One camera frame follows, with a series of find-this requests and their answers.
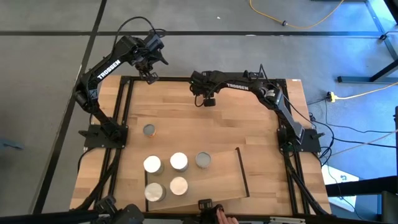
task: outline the white cylinder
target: white cylinder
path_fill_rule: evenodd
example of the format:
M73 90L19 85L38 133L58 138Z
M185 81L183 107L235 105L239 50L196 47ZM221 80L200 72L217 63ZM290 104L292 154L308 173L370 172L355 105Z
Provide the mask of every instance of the white cylinder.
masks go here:
M188 169L188 157L182 152L177 152L172 155L170 163L172 167L179 172L184 172Z
M175 177L170 182L170 190L177 196L185 195L188 192L188 182L183 177Z
M150 202L159 202L166 196L166 188L158 183L151 183L145 187L145 198Z
M149 156L144 160L144 169L150 174L160 175L164 170L164 165L157 156Z
M202 169L206 169L211 162L211 157L207 152L199 152L195 158L197 166Z

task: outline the finger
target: finger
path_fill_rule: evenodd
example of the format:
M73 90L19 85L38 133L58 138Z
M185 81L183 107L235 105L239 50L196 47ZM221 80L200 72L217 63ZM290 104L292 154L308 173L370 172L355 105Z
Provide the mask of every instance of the finger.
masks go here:
M239 223L238 223L238 220L237 220L235 217L232 218L232 223L233 223L233 224L239 224Z
M227 224L228 220L226 219L225 213L223 211L220 211L220 216L223 223Z
M217 214L218 223L219 223L219 224L223 224L223 221L222 221L221 215L220 215L220 211L219 211L218 209L217 209L216 214Z

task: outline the yellow cable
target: yellow cable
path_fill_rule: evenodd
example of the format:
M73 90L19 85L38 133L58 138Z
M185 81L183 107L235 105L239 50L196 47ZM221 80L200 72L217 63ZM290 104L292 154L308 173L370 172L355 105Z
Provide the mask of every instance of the yellow cable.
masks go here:
M260 11L256 10L256 9L253 7L253 5L251 4L251 1L252 1L252 0L249 0L249 4L250 4L251 9L253 9L254 12L256 12L256 13L258 13L258 14L260 14L260 15L263 15L263 16L265 16L265 17L268 17L268 18L270 18L270 19L272 19L272 20L274 20L274 21L277 21L277 22L279 22L280 24L283 24L283 23L284 23L283 21L280 21L280 20L276 19L275 17L272 17L272 16L270 16L270 15L267 15L267 14L265 14L265 13L263 13L263 12L260 12ZM341 4L342 4L343 2L344 2L344 0L341 0L341 2L334 8L334 10L332 10L327 16L325 16L323 19L321 19L319 22L317 22L317 23L314 24L314 25L310 25L310 26L306 26L306 27L293 26L293 25L290 25L290 24L288 24L288 23L286 23L286 25L289 26L289 27L296 28L296 29L309 29L309 28L315 27L315 26L319 25L321 22L325 21L325 19L329 18L329 16L331 16L331 15L341 6Z
M361 93L361 94L353 95L353 96L338 97L338 96L335 95L335 99L336 100L348 100L348 99L356 98L356 97L359 97L359 96L364 96L364 95L369 94L369 93L374 93L374 92L377 92L377 91L380 91L380 90L385 90L386 88L392 87L392 86L394 86L396 84L398 84L398 82L393 83L393 84L388 85L388 86L385 86L383 88L378 88L377 90L367 91L366 93Z

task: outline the wooden table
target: wooden table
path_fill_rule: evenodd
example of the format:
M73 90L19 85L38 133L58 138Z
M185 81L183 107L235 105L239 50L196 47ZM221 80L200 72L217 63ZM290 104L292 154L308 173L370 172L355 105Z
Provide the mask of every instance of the wooden table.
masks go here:
M101 109L111 116L120 76L110 76L99 93ZM287 80L290 102L308 118L308 108L300 80ZM129 117L129 136L123 149L114 196L116 206L133 203L145 211L144 159L151 154L171 156L175 152L194 155L241 149L250 197L221 203L229 214L291 215L284 160L279 153L277 116L261 105L250 92L222 89L217 105L197 108L185 82L134 82ZM310 127L293 111L296 121ZM142 128L154 124L153 138L145 137ZM95 149L81 162L70 208L79 206L100 176L104 149ZM300 153L305 184L318 203L330 212L328 197L318 160L307 152ZM298 211L303 212L300 191L295 186ZM159 210L165 213L196 213L197 205Z

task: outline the wooden surface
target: wooden surface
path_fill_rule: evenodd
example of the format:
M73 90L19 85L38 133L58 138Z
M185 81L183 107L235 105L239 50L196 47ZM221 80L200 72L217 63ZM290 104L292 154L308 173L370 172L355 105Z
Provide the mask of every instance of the wooden surface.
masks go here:
M221 201L246 197L239 157L235 149L210 154L211 165L207 169L199 168L195 164L197 153L188 151L188 169L185 172L173 170L170 165L171 155L172 153L164 152L160 156L165 164L162 175L148 174L148 184L156 182L166 188L166 197L161 202L149 202L148 211L186 205L197 207L199 200L207 198ZM186 195L176 196L170 191L170 181L178 176L188 182Z
M101 109L110 116L119 79L118 76L108 77L99 94ZM301 81L287 80L287 88L290 102L308 118ZM262 106L250 92L225 88L215 97L216 106L197 108L193 104L194 97L188 83L155 82L148 85L146 82L134 82L127 121L129 137L122 151L114 195L118 208L133 203L145 211L142 163L147 156L171 155L174 152L194 154L200 151L214 154L239 147L250 197L219 202L226 213L292 214L283 157L278 152L276 114ZM306 128L310 127L295 111L292 114L296 121ZM156 136L153 138L147 138L142 133L142 128L149 123L156 127ZM83 158L71 208L79 206L96 185L103 154L103 149L96 149ZM300 153L300 157L306 186L318 203L330 212L318 160L306 152ZM300 191L297 186L295 188L298 210L302 212ZM190 205L161 211L196 213L198 208Z

